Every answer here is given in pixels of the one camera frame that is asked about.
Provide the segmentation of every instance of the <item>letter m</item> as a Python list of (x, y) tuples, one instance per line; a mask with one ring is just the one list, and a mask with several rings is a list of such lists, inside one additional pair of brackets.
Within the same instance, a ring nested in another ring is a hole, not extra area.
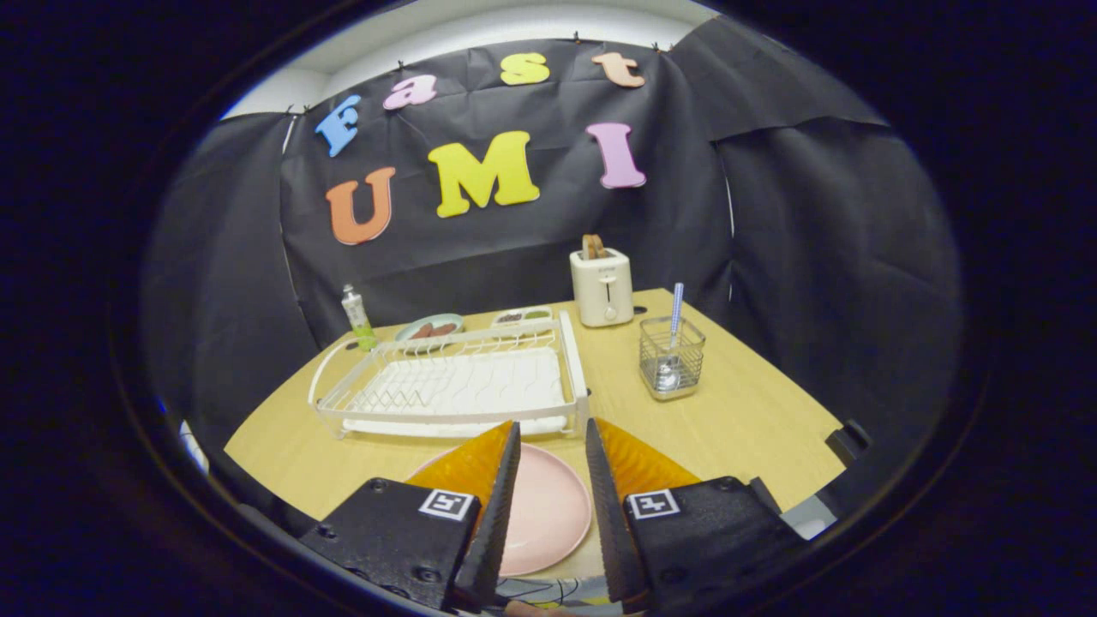
[(446, 144), (431, 150), (427, 159), (438, 166), (442, 192), (438, 215), (446, 218), (468, 212), (468, 200), (461, 195), (462, 187), (476, 205), (487, 206), (497, 178), (499, 190), (495, 193), (495, 202), (499, 205), (524, 203), (541, 197), (541, 190), (530, 180), (525, 164), (529, 141), (530, 134), (524, 131), (500, 133), (491, 139), (483, 162), (461, 144)]

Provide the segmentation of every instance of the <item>white toaster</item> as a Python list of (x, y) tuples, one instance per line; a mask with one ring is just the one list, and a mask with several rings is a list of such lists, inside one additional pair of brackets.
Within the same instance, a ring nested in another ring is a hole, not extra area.
[(632, 321), (632, 269), (629, 258), (607, 248), (609, 257), (583, 259), (572, 254), (572, 288), (579, 307), (579, 321), (588, 327), (611, 326)]

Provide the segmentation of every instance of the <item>foam letter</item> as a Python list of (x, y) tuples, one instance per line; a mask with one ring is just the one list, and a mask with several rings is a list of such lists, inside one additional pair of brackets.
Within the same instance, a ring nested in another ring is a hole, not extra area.
[(530, 134), (524, 131), (499, 133), (484, 155), (484, 162), (461, 144), (439, 146), (427, 155), (438, 166), (438, 181), (442, 190), (442, 203), (438, 215), (442, 218), (468, 212), (468, 200), (461, 197), (464, 187), (476, 205), (485, 207), (491, 197), (491, 187), (499, 179), (499, 190), (495, 203), (510, 205), (524, 203), (541, 197), (541, 190), (530, 180), (530, 169), (525, 164), (525, 144)]
[(644, 85), (644, 78), (629, 72), (630, 68), (636, 68), (636, 60), (624, 58), (621, 54), (612, 52), (590, 58), (596, 65), (602, 65), (606, 69), (606, 77), (610, 81), (624, 88), (640, 88)]
[(511, 54), (499, 63), (502, 82), (507, 86), (540, 83), (548, 79), (548, 67), (541, 54)]
[(629, 150), (629, 141), (625, 136), (631, 131), (632, 127), (627, 124), (617, 122), (602, 122), (587, 127), (587, 133), (598, 139), (598, 148), (602, 150), (606, 175), (601, 181), (607, 189), (643, 187), (647, 181), (647, 177), (636, 169), (632, 153)]
[(373, 188), (373, 217), (365, 223), (354, 221), (354, 189), (358, 181), (351, 180), (332, 187), (328, 191), (331, 204), (331, 231), (336, 239), (343, 244), (357, 245), (381, 235), (393, 218), (393, 200), (388, 191), (388, 179), (396, 173), (395, 167), (382, 167), (365, 177), (365, 183)]
[(386, 110), (398, 110), (406, 105), (421, 105), (434, 98), (434, 82), (438, 78), (433, 75), (419, 75), (405, 79), (393, 86), (393, 94), (382, 103)]
[(324, 138), (328, 141), (328, 145), (331, 149), (328, 150), (328, 156), (336, 156), (343, 146), (350, 143), (358, 135), (358, 128), (347, 130), (351, 124), (358, 123), (358, 111), (351, 105), (358, 104), (362, 100), (362, 97), (358, 94), (351, 94), (347, 97), (347, 100), (339, 103), (336, 111), (328, 114), (327, 117), (320, 121), (316, 125), (316, 132), (324, 135)]

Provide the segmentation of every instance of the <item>dish soap bottle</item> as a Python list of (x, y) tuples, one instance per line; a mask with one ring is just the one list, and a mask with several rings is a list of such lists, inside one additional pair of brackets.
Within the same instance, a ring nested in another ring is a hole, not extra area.
[(365, 307), (362, 305), (362, 295), (354, 292), (354, 288), (343, 285), (343, 311), (350, 319), (350, 328), (358, 337), (358, 345), (363, 351), (369, 351), (377, 346), (377, 336), (373, 334), (370, 319), (365, 316)]

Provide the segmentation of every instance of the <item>white dish rack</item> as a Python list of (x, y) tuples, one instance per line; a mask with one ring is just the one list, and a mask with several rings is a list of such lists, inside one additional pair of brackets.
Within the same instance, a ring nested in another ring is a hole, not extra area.
[(382, 343), (317, 401), (320, 374), (344, 347), (328, 352), (308, 390), (337, 438), (474, 437), (508, 419), (521, 420), (523, 435), (586, 429), (587, 385), (566, 311), (548, 322)]

